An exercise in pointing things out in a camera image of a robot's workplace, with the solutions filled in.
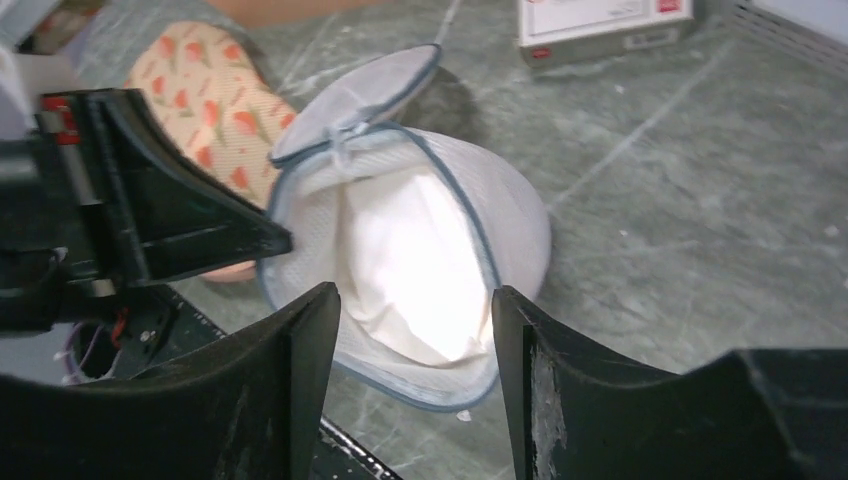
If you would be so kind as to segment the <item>white bra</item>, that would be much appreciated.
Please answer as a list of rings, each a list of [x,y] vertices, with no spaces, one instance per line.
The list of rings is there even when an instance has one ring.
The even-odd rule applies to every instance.
[[[487,288],[464,214],[427,167],[342,189],[343,310],[372,340],[424,366],[486,352]]]

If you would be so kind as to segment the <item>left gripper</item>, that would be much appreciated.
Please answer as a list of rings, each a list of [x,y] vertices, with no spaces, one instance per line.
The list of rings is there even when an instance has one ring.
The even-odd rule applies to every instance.
[[[291,251],[285,227],[179,151],[140,91],[39,95],[25,113],[26,135],[1,143],[2,332],[114,324],[122,281]]]

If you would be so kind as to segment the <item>white mesh laundry bag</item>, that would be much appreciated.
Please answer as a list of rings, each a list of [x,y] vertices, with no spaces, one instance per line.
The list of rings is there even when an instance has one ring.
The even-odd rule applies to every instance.
[[[290,123],[269,155],[279,174],[266,212],[293,248],[257,274],[272,307],[334,283],[336,364],[411,405],[458,411],[496,381],[493,291],[537,295],[551,226],[506,160],[395,121],[441,56],[423,44],[378,57]]]

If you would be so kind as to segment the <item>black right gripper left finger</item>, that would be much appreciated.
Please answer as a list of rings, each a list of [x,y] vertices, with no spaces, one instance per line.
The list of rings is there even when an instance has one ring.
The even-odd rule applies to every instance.
[[[340,321],[324,282],[129,379],[1,380],[5,479],[306,479]]]

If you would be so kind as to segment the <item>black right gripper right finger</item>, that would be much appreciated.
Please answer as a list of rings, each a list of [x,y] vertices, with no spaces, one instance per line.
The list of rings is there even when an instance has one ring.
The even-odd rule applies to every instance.
[[[684,374],[619,354],[512,287],[492,319],[520,479],[843,479],[845,349],[736,349]]]

